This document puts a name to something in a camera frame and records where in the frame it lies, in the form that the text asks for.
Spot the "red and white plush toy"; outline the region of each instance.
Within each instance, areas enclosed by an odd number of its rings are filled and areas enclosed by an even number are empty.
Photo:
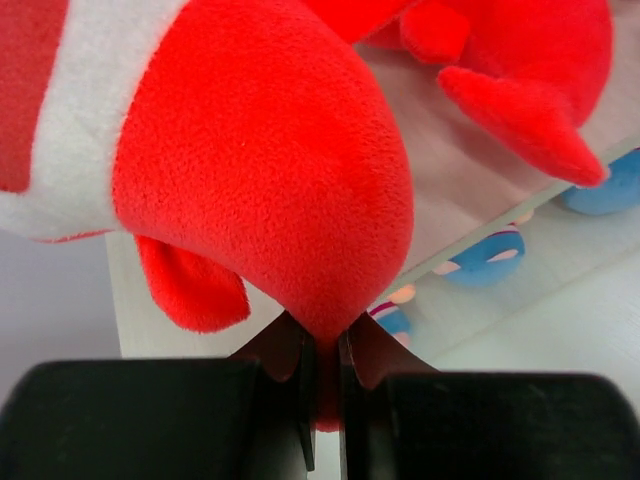
[[[307,0],[344,31],[354,2]],[[608,0],[388,0],[386,24],[344,36],[442,64],[438,83],[480,126],[541,171],[581,186],[607,177],[580,137],[611,68]]]
[[[302,2],[0,0],[0,228],[133,233],[184,328],[246,318],[246,279],[331,352],[401,268],[411,205],[374,77]]]

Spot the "gray wall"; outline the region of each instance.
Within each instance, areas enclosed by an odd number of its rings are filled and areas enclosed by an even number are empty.
[[[0,402],[39,362],[119,354],[104,238],[44,245],[0,232]]]

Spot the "red plush toy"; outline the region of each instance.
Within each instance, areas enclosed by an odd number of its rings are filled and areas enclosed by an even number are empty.
[[[246,318],[247,279],[331,352],[401,268],[411,205],[374,77],[302,3],[0,0],[0,228],[133,233],[184,328]]]
[[[307,1],[345,28],[346,20],[334,19],[344,7],[328,13],[316,6],[321,0]],[[389,0],[389,8],[397,3]],[[606,178],[577,128],[611,67],[607,0],[422,0],[369,33],[373,45],[447,65],[438,75],[447,95],[531,165],[582,186]]]

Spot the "white fabric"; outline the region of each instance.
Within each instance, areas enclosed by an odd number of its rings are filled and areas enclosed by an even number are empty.
[[[119,132],[148,60],[187,0],[71,0],[26,193],[0,192],[0,229],[39,239],[120,229]]]

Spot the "shelf board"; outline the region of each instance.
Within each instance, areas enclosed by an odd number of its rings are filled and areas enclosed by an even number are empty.
[[[614,18],[611,78],[581,130],[603,163],[640,146],[640,4],[616,4]],[[436,85],[436,68],[405,53],[366,47],[359,53],[395,114],[413,173],[413,242],[386,293],[570,186],[537,172],[463,115]]]

